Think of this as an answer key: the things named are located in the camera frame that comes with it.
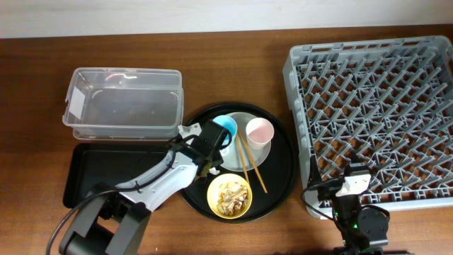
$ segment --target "black round tray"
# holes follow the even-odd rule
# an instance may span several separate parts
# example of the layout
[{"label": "black round tray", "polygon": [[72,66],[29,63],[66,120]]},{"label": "black round tray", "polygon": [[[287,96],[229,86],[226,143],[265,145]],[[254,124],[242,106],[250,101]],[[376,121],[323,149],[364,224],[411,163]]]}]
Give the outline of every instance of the black round tray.
[{"label": "black round tray", "polygon": [[[274,125],[275,135],[272,139],[269,156],[258,167],[268,193],[264,193],[255,171],[248,171],[248,177],[253,191],[252,205],[245,215],[234,220],[225,220],[218,217],[211,211],[207,204],[207,188],[216,176],[208,174],[205,181],[196,181],[189,187],[183,189],[181,193],[185,201],[193,209],[206,217],[220,222],[242,223],[266,216],[277,208],[289,195],[296,176],[297,158],[294,147],[282,124],[267,111],[256,106],[246,103],[225,103],[213,106],[196,115],[187,125],[199,123],[202,126],[207,120],[213,119],[218,115],[234,112],[246,112],[254,114],[257,117],[267,118]],[[245,178],[243,173],[230,171],[220,166],[217,169],[221,171],[220,174],[232,173]]]}]

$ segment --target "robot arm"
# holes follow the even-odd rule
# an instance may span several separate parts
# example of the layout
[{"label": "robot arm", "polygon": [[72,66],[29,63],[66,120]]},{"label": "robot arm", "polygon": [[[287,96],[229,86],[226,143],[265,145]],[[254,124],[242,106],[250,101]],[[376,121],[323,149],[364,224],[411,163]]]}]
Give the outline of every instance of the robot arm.
[{"label": "robot arm", "polygon": [[[172,149],[156,166],[114,188],[102,183],[93,187],[89,196],[107,192],[109,195],[98,196],[81,207],[60,243],[60,254],[136,255],[151,212],[175,192],[199,177],[206,177],[212,167],[223,163],[219,151],[224,148],[222,143],[227,135],[232,141],[228,130],[211,120],[203,130],[199,124],[178,129]],[[116,233],[99,225],[98,217],[118,221]]]},{"label": "robot arm", "polygon": [[343,176],[323,182],[316,158],[310,158],[310,179],[306,191],[318,192],[318,200],[332,202],[332,217],[340,230],[345,246],[334,249],[334,254],[384,254],[382,247],[388,244],[386,233],[389,229],[390,214],[375,205],[362,205],[360,195],[369,187],[372,170],[353,155]]},{"label": "robot arm", "polygon": [[[201,128],[198,124],[190,127],[179,126],[179,130],[183,139],[193,135],[199,136],[201,133]],[[193,139],[189,140],[187,144],[191,145],[192,141]],[[134,203],[144,203],[146,208],[153,212],[171,195],[182,188],[186,188],[193,182],[197,174],[198,165],[193,163],[190,157],[181,152],[170,151],[156,166],[153,166],[137,178],[116,185],[116,188],[133,188],[138,183],[146,183],[162,174],[169,164],[171,164],[170,169],[155,182],[138,191],[120,192],[122,196]]]}]

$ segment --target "plastic dish rack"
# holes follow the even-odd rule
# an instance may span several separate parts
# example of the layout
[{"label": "plastic dish rack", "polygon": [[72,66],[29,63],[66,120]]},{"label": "plastic dish rack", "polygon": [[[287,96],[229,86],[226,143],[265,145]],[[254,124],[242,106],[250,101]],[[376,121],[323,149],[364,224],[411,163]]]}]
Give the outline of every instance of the plastic dish rack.
[{"label": "plastic dish rack", "polygon": [[[327,180],[356,153],[377,173],[362,203],[453,205],[452,55],[443,36],[293,47],[283,75],[303,187],[310,156]],[[331,215],[316,191],[305,198]]]}]

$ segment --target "black tray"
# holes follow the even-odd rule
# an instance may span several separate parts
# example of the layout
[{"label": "black tray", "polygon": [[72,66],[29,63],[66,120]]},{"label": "black tray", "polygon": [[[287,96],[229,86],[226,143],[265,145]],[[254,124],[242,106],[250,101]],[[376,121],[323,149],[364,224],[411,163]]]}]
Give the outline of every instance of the black tray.
[{"label": "black tray", "polygon": [[73,208],[97,183],[114,186],[137,177],[158,164],[166,153],[167,151],[157,144],[77,145],[72,154],[64,189],[64,206]]},{"label": "black tray", "polygon": [[[208,174],[206,181],[197,181],[181,191],[185,201],[202,215],[220,222],[242,223],[256,220],[267,215],[277,208],[292,190],[297,169],[297,158],[294,147],[286,135],[282,124],[265,110],[245,103],[225,103],[204,110],[196,115],[187,125],[199,123],[203,125],[207,120],[222,114],[233,112],[247,112],[257,117],[267,118],[275,129],[272,147],[268,158],[258,167],[268,193],[264,193],[255,171],[248,171],[250,185],[253,191],[253,201],[250,209],[240,218],[225,220],[215,215],[207,204],[207,188],[216,177]],[[217,167],[220,174],[232,173],[245,178],[243,173],[233,172]]]}]

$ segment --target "pink cup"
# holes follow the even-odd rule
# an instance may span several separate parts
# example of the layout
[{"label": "pink cup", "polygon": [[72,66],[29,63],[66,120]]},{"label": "pink cup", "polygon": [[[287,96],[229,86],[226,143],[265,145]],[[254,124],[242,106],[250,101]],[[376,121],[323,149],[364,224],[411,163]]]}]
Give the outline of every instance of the pink cup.
[{"label": "pink cup", "polygon": [[246,126],[247,144],[252,149],[262,149],[274,137],[274,127],[265,118],[254,118]]}]

